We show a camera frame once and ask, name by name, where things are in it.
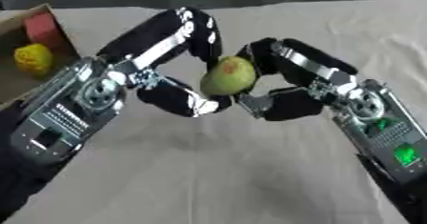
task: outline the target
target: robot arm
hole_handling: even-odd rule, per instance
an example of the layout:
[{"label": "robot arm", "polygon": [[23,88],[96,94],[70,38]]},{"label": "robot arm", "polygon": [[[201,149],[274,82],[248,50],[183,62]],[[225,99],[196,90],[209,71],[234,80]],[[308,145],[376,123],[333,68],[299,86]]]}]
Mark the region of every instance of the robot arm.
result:
[{"label": "robot arm", "polygon": [[[275,40],[267,50],[270,56],[259,62],[275,67],[297,85],[302,97],[283,92],[260,99],[246,93],[240,98],[258,103],[237,102],[266,120],[271,114],[276,120],[317,114],[321,103],[333,113],[332,120],[355,145],[362,165],[401,214],[410,223],[426,223],[427,137],[397,96],[373,79],[357,82],[355,68],[297,40]],[[297,104],[297,116],[279,109],[281,103],[287,106],[287,99]]]},{"label": "robot arm", "polygon": [[0,222],[43,189],[120,113],[129,90],[169,112],[216,112],[218,102],[155,70],[184,51],[208,64],[221,54],[218,28],[207,13],[190,8],[161,12],[97,57],[76,61],[22,103],[1,111]]}]

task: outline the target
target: pear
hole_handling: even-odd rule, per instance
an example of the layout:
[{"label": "pear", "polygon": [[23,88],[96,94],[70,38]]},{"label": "pear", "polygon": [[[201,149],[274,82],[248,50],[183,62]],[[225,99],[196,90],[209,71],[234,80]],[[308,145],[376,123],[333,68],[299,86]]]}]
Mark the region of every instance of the pear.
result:
[{"label": "pear", "polygon": [[250,61],[226,56],[202,77],[200,90],[206,96],[233,95],[252,86],[255,80],[256,73]]}]

